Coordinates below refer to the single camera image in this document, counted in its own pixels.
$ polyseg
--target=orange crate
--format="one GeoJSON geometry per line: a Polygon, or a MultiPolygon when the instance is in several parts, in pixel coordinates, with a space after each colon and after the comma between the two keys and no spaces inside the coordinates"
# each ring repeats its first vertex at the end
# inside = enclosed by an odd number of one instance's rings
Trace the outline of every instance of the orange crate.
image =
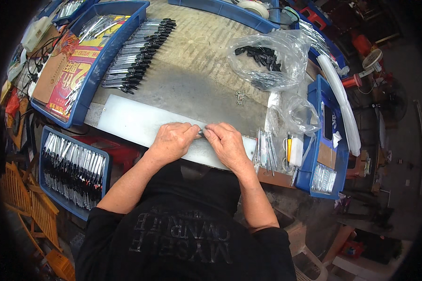
{"type": "Polygon", "coordinates": [[[75,270],[68,258],[57,250],[52,250],[45,257],[56,275],[67,281],[75,281],[75,270]]]}

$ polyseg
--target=person's left hand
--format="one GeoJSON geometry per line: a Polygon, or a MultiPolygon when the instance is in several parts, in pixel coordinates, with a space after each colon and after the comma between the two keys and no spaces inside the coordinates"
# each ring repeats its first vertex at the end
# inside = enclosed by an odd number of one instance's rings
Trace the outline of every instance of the person's left hand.
{"type": "Polygon", "coordinates": [[[198,125],[190,123],[167,123],[159,128],[152,146],[145,153],[153,162],[165,166],[183,157],[192,141],[200,138],[198,125]]]}

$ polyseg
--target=blue plastic tray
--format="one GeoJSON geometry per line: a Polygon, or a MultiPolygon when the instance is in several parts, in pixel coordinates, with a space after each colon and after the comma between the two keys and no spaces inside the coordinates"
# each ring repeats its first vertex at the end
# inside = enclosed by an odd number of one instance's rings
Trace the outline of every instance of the blue plastic tray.
{"type": "Polygon", "coordinates": [[[52,20],[54,24],[57,26],[62,26],[65,24],[69,24],[76,20],[81,14],[83,14],[87,9],[89,9],[95,3],[98,3],[100,0],[86,0],[83,2],[70,16],[65,16],[62,18],[58,18],[58,15],[52,20]]]}
{"type": "MultiPolygon", "coordinates": [[[[309,192],[313,197],[338,199],[338,193],[344,189],[347,164],[349,159],[349,150],[344,130],[344,121],[336,97],[334,96],[330,84],[321,75],[318,75],[316,77],[316,81],[308,85],[308,101],[314,105],[321,120],[323,120],[322,99],[325,99],[327,106],[329,106],[333,113],[336,115],[338,131],[342,137],[342,140],[340,140],[338,143],[336,152],[334,170],[337,172],[337,174],[333,185],[333,190],[331,194],[323,194],[311,191],[311,184],[314,179],[314,172],[317,165],[317,156],[319,154],[322,129],[316,132],[316,139],[309,149],[309,153],[306,156],[303,166],[299,169],[295,186],[296,188],[309,192]]],[[[308,147],[310,139],[310,137],[305,136],[303,141],[304,149],[308,147]]]]}
{"type": "MultiPolygon", "coordinates": [[[[41,143],[42,146],[45,143],[45,141],[47,140],[49,133],[52,132],[55,135],[58,135],[62,138],[67,139],[68,141],[71,141],[73,143],[76,143],[84,148],[87,148],[91,151],[94,151],[96,153],[99,153],[103,156],[105,156],[106,158],[106,162],[105,162],[105,172],[103,175],[103,188],[102,188],[102,198],[105,196],[106,192],[109,190],[109,185],[110,185],[110,179],[111,179],[111,169],[112,166],[110,165],[110,163],[113,163],[112,158],[110,157],[110,155],[103,151],[100,150],[98,148],[92,147],[90,145],[84,144],[82,142],[77,141],[74,138],[68,137],[58,131],[53,130],[50,127],[44,126],[44,128],[42,129],[42,137],[41,137],[41,143]]],[[[80,208],[79,206],[77,206],[75,203],[73,203],[72,201],[68,200],[66,197],[64,197],[64,195],[56,192],[55,190],[51,189],[50,187],[48,187],[45,183],[45,176],[44,176],[44,165],[47,162],[47,159],[45,159],[42,156],[42,149],[39,152],[39,185],[41,187],[41,189],[53,200],[55,200],[59,205],[61,205],[64,209],[66,209],[67,211],[71,212],[72,214],[74,214],[75,216],[79,217],[80,219],[87,221],[88,220],[88,216],[89,216],[89,210],[80,208]]]]}
{"type": "MultiPolygon", "coordinates": [[[[311,23],[307,18],[305,18],[304,15],[300,14],[299,12],[297,12],[297,13],[299,14],[301,20],[304,20],[305,22],[310,23],[313,26],[313,28],[317,32],[319,32],[320,35],[322,35],[322,37],[325,39],[325,42],[327,43],[328,47],[330,48],[331,54],[334,56],[334,58],[338,62],[339,68],[343,68],[344,66],[346,66],[344,55],[339,50],[339,48],[322,31],[320,31],[313,23],[311,23]]],[[[298,23],[291,25],[291,29],[299,29],[298,23]]],[[[320,54],[314,48],[311,47],[309,49],[309,52],[308,52],[308,57],[316,65],[319,65],[319,63],[317,62],[318,56],[320,56],[320,54]]]]}
{"type": "Polygon", "coordinates": [[[149,5],[150,2],[148,1],[116,1],[92,5],[74,25],[72,25],[71,31],[75,35],[78,36],[83,25],[96,15],[117,14],[131,17],[114,33],[91,65],[90,70],[84,78],[83,84],[79,88],[78,96],[72,106],[71,115],[68,120],[52,115],[47,111],[44,104],[41,104],[33,98],[31,100],[31,105],[34,109],[65,129],[72,125],[82,125],[103,75],[120,48],[122,48],[124,42],[128,40],[135,29],[144,21],[145,9],[149,5]]]}
{"type": "Polygon", "coordinates": [[[54,0],[45,6],[45,8],[42,9],[42,11],[38,15],[38,19],[41,19],[42,17],[49,17],[55,9],[62,3],[62,0],[54,0]]]}
{"type": "MultiPolygon", "coordinates": [[[[270,2],[274,7],[279,6],[279,0],[271,0],[270,2]]],[[[280,28],[280,25],[272,23],[267,19],[264,19],[258,16],[257,14],[254,14],[233,3],[228,3],[222,0],[168,0],[168,3],[172,5],[195,8],[213,14],[218,14],[222,17],[226,17],[239,23],[245,24],[262,33],[269,33],[270,31],[272,31],[272,28],[280,28]]],[[[273,20],[279,22],[279,12],[277,13],[277,17],[277,20],[273,20]]]]}

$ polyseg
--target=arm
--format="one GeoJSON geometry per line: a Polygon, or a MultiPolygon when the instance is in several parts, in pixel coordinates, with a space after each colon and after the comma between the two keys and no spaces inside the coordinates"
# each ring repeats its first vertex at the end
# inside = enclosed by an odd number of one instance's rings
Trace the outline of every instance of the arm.
{"type": "Polygon", "coordinates": [[[127,214],[141,199],[145,186],[163,166],[184,156],[200,127],[190,123],[169,123],[160,127],[152,146],[108,191],[97,207],[127,214]]]}
{"type": "Polygon", "coordinates": [[[242,210],[252,233],[279,228],[274,210],[262,189],[252,162],[248,159],[241,133],[226,123],[209,124],[203,130],[219,160],[239,179],[242,210]]]}

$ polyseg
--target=red spool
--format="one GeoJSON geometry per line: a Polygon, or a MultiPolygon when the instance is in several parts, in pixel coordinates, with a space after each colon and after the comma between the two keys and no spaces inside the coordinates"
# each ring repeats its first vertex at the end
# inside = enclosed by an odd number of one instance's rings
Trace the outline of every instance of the red spool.
{"type": "Polygon", "coordinates": [[[341,81],[343,83],[344,88],[349,89],[353,87],[361,87],[363,82],[361,81],[360,76],[358,73],[355,73],[352,77],[347,77],[341,81]]]}

